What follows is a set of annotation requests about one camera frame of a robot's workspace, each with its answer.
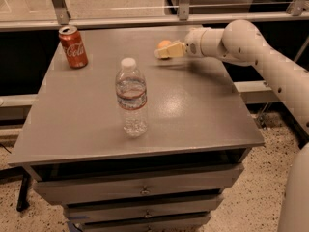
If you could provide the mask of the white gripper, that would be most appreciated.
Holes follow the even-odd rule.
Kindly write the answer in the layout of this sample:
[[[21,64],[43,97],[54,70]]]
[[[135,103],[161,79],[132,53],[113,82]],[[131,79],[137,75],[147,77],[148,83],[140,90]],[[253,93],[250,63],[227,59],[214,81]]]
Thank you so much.
[[[183,57],[185,53],[192,57],[204,57],[201,41],[206,29],[191,28],[188,34],[184,37],[184,43],[180,41],[171,42],[162,49],[156,49],[154,56],[157,59],[168,59]]]

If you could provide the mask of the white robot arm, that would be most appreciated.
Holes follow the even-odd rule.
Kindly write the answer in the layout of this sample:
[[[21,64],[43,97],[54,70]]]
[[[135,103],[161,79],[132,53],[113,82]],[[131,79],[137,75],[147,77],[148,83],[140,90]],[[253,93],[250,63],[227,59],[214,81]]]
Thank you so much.
[[[309,72],[272,48],[251,22],[234,20],[223,29],[193,28],[182,42],[161,46],[154,55],[214,57],[254,67],[309,134]],[[296,154],[289,171],[277,232],[309,232],[309,143]]]

